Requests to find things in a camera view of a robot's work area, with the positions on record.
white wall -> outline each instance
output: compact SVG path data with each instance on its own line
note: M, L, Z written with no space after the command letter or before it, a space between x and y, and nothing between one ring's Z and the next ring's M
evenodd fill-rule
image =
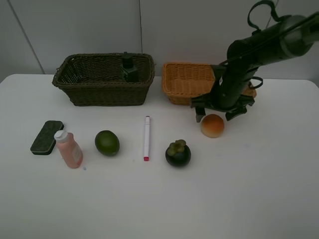
M141 49L139 0L11 0L46 74L77 53Z
M6 0L0 0L0 82L16 73L41 74L41 68Z
M141 0L143 52L153 56L156 75L168 61L219 64L228 46L251 35L247 15L256 0ZM251 19L265 28L270 8Z
M277 5L279 16L309 16L316 11L319 11L318 0L279 0ZM307 79L319 86L319 43L315 43L306 55L261 67L257 74L265 78Z

orange wicker basket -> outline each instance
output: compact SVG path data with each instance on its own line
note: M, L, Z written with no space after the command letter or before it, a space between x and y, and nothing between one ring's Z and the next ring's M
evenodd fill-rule
M163 67L162 89L175 105L190 105L190 98L209 93L215 82L211 65L166 63ZM243 95L256 97L256 90L246 88Z

pink plastic bottle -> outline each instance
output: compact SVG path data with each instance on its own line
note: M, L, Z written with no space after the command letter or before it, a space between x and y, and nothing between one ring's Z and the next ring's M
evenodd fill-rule
M54 139L66 165L69 168L78 168L82 163L83 154L79 145L75 142L73 134L59 130L55 133Z

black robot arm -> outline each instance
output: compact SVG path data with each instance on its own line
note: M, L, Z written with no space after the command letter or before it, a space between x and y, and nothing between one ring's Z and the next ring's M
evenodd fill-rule
M246 106L252 106L255 101L242 92L247 86L255 89L263 84L263 79L254 76L260 66L302 56L319 41L319 12L309 17L278 17L270 0L256 3L250 12L261 4L271 7L271 15L277 24L261 31L248 15L248 24L256 29L252 36L236 40L229 46L227 60L212 66L216 81L210 93L191 100L197 122L205 115L205 108L226 112L227 120L246 113ZM251 79L260 80L261 84L253 87Z

wicker basket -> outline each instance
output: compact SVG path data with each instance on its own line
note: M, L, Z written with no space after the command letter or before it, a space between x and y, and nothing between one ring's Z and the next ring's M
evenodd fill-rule
M209 93L215 82L211 65L167 63L163 67L162 89L175 105L190 105L190 98ZM256 97L256 90L246 88L244 95Z
M145 101L154 78L150 55L133 54L139 82L124 82L122 54L76 54L67 57L53 77L75 106L137 106Z

